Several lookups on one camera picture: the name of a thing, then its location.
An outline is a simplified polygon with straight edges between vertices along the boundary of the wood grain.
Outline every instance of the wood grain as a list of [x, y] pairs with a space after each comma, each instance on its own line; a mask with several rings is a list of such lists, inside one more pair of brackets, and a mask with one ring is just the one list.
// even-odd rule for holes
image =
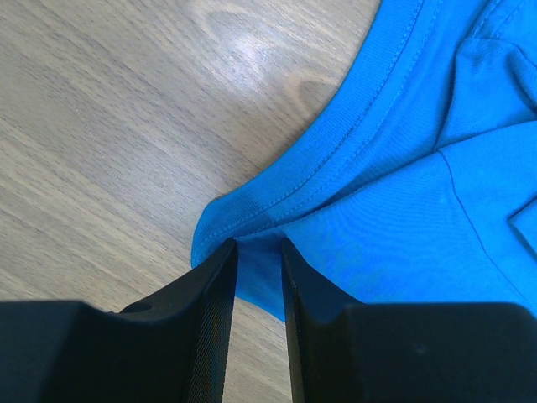
[[[189, 268], [204, 206], [326, 105], [378, 0], [4, 0], [1, 299], [117, 310]], [[289, 401], [284, 325], [233, 318], [225, 401]]]

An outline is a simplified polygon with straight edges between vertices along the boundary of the wooden floor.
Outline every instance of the wooden floor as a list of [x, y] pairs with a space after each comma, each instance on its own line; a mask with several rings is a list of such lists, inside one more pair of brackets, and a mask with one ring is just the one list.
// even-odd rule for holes
[[[204, 206], [281, 155], [378, 0], [3, 0], [0, 299], [117, 310], [189, 268]], [[289, 401], [284, 325], [238, 301], [224, 401]]]

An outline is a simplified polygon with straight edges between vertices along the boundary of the blue t-shirt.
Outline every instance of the blue t-shirt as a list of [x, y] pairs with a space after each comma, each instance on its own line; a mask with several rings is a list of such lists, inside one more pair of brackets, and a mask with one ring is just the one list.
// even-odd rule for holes
[[384, 0], [340, 90], [211, 203], [192, 264], [239, 242], [237, 295], [284, 318], [282, 238], [357, 299], [537, 312], [537, 0]]

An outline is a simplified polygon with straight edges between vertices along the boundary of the blue shirt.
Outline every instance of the blue shirt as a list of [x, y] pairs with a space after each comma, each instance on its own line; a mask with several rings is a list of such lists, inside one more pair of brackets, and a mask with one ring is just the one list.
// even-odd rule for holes
[[192, 264], [239, 242], [237, 296], [284, 318], [282, 238], [357, 299], [537, 307], [537, 0], [384, 0], [279, 160], [211, 203]]

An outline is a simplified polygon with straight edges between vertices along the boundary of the cloth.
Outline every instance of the cloth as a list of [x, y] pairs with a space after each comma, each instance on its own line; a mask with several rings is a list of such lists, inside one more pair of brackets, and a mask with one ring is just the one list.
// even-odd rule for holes
[[537, 0], [384, 0], [279, 160], [211, 203], [192, 264], [239, 242], [237, 296], [284, 319], [280, 244], [366, 302], [537, 307]]

